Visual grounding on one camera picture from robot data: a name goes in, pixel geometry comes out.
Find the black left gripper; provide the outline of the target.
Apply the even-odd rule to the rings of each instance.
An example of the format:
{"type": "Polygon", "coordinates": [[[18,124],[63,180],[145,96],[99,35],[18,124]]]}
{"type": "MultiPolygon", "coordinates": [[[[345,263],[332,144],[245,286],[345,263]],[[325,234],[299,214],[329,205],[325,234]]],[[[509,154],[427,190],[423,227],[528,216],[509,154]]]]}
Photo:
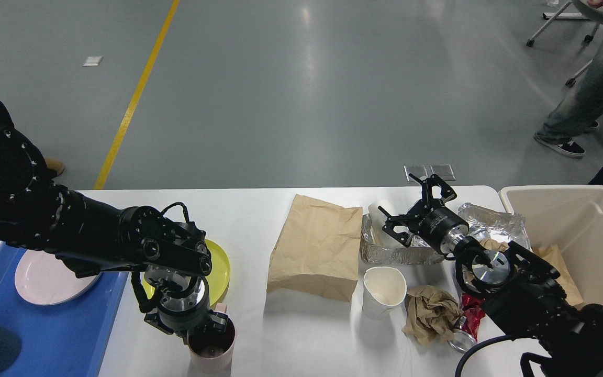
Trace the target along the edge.
{"type": "Polygon", "coordinates": [[[167,335],[179,337],[186,345],[204,337],[216,337],[225,333],[228,315],[211,311],[209,288],[206,278],[199,278],[182,297],[159,294],[154,288],[152,297],[160,300],[144,315],[144,322],[167,335]]]}

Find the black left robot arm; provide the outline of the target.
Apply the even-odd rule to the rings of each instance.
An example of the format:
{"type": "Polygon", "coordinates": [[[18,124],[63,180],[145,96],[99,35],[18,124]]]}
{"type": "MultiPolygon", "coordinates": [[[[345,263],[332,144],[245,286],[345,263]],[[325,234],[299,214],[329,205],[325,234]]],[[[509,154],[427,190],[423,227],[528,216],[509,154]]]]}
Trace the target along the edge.
{"type": "Polygon", "coordinates": [[[211,252],[206,233],[169,208],[115,208],[55,182],[64,166],[45,158],[19,131],[0,100],[0,242],[45,251],[77,278],[131,272],[131,285],[149,325],[192,340],[218,337],[230,324],[211,308],[211,252]]]}

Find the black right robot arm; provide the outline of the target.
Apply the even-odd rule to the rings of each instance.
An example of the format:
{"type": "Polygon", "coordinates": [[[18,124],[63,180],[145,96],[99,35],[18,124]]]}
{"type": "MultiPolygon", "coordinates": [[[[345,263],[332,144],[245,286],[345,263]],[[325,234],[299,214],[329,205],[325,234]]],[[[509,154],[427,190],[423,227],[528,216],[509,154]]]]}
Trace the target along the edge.
{"type": "Polygon", "coordinates": [[[560,273],[532,251],[510,241],[505,251],[489,250],[469,233],[469,224],[446,207],[457,197],[440,176],[418,178],[421,199],[405,214],[385,216],[383,231],[405,247],[418,236],[436,253],[455,263],[455,280],[462,291],[483,300],[481,308],[503,335],[480,342],[455,368],[462,374],[469,358],[487,346],[533,338],[545,357],[521,355],[522,375],[532,376],[537,363],[546,376],[603,376],[603,306],[576,309],[557,283],[560,273]]]}

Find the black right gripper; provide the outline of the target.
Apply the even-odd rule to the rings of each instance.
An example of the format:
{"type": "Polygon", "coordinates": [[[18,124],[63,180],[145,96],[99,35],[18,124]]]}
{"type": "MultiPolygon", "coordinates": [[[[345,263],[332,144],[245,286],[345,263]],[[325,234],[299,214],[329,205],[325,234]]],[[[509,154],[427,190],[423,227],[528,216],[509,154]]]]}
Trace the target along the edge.
{"type": "Polygon", "coordinates": [[[384,224],[381,231],[405,248],[411,247],[414,235],[423,239],[440,255],[448,255],[455,246],[468,236],[469,224],[458,214],[445,207],[448,201],[455,200],[457,193],[439,175],[418,177],[409,173],[409,178],[421,185],[421,199],[412,208],[432,210],[426,214],[390,214],[378,205],[383,213],[384,224]]]}

